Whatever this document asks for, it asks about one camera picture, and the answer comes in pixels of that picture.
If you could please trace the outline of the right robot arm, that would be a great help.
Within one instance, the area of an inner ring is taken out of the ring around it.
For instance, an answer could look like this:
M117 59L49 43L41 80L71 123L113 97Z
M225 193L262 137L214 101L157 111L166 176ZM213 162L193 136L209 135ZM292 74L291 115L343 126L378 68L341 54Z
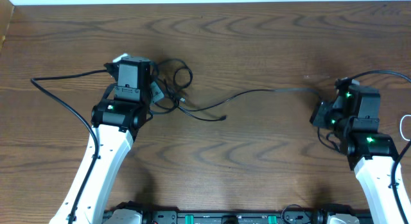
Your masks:
M374 223L410 223L410 200L398 164L399 153L387 134L378 131L380 93L351 84L334 101L320 101L310 122L330 130L340 141L359 181Z

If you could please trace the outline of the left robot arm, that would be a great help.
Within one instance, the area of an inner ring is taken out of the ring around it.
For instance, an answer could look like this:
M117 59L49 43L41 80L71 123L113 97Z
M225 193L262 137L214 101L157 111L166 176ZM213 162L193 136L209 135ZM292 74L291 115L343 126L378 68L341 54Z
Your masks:
M70 190L52 223L101 223L118 170L150 110L157 64L144 57L121 55L106 63L115 84L92 109L88 147Z

